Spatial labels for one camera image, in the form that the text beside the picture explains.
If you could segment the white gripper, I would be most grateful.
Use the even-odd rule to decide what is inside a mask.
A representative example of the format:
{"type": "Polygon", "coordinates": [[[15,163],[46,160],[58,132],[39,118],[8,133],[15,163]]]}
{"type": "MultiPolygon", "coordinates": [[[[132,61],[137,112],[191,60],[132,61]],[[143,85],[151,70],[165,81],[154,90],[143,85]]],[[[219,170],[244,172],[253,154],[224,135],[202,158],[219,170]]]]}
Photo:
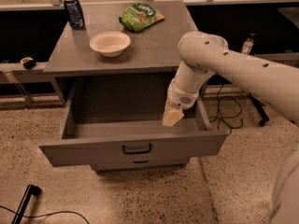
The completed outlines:
{"type": "Polygon", "coordinates": [[[183,110],[191,108],[199,93],[189,93],[180,89],[172,80],[167,89],[167,102],[164,107],[163,126],[173,127],[183,117],[183,110]]]}

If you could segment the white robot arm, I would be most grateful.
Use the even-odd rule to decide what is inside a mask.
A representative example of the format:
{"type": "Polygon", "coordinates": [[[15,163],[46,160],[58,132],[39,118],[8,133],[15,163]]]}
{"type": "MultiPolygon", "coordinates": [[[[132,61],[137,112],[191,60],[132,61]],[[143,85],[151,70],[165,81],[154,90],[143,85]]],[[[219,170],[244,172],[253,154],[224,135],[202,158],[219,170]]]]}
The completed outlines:
{"type": "MultiPolygon", "coordinates": [[[[199,31],[178,42],[181,63],[167,90],[163,125],[172,127],[192,107],[199,90],[215,73],[272,106],[299,126],[299,69],[232,51],[218,35],[199,31]]],[[[299,224],[299,148],[281,165],[273,189],[267,224],[299,224]]]]}

